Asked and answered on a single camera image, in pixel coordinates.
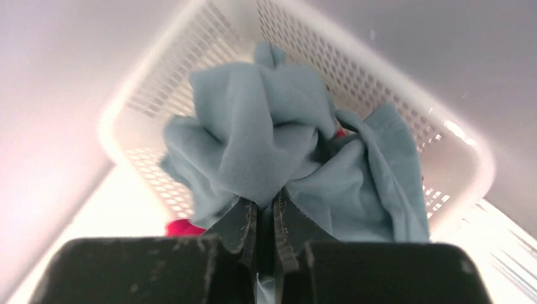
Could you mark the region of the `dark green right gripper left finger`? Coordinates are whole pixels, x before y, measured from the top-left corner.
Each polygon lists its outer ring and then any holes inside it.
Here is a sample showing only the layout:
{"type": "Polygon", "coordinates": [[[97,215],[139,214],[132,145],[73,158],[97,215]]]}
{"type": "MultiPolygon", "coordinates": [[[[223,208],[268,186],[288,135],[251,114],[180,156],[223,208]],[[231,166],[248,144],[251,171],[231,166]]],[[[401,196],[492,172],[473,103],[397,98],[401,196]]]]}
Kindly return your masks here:
{"type": "Polygon", "coordinates": [[[207,230],[214,237],[208,303],[254,303],[256,300],[257,206],[240,199],[207,230]]]}

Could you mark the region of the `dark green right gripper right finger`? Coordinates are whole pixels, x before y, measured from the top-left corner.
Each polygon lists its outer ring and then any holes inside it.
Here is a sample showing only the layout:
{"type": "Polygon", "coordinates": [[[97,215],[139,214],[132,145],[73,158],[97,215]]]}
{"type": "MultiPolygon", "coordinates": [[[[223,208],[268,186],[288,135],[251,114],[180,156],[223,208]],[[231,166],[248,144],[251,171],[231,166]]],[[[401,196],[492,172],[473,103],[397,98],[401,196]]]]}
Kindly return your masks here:
{"type": "Polygon", "coordinates": [[[313,303],[308,244],[335,241],[302,212],[287,191],[273,199],[275,302],[313,303]]]}

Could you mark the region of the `grey-blue t shirt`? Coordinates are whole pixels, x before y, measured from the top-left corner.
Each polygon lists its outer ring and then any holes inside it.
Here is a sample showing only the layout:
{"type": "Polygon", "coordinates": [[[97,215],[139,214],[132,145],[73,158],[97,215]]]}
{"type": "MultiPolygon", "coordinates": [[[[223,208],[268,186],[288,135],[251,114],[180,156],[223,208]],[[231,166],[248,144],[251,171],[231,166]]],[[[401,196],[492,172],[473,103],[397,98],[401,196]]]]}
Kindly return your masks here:
{"type": "Polygon", "coordinates": [[[195,115],[166,124],[161,167],[191,190],[193,225],[211,227],[241,198],[270,217],[285,190],[337,239],[429,241],[417,148],[392,106],[365,119],[336,109],[316,72],[268,43],[252,63],[189,81],[195,115]]]}

